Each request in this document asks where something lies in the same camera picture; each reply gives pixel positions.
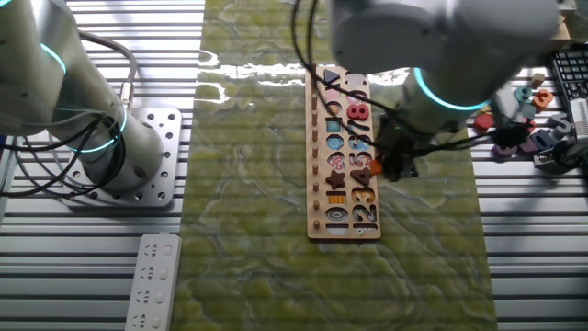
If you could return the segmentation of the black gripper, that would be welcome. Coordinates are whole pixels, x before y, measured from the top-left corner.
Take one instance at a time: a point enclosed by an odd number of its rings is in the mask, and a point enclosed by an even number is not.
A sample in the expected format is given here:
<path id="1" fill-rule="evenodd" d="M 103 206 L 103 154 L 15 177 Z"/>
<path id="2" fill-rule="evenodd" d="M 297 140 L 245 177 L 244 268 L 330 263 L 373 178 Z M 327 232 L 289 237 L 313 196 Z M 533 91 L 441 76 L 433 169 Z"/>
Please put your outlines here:
<path id="1" fill-rule="evenodd" d="M 419 172 L 414 160 L 401 157 L 410 155 L 414 149 L 414 140 L 394 119 L 388 116 L 379 118 L 378 159 L 384 177 L 390 177 L 390 182 L 418 177 Z"/>

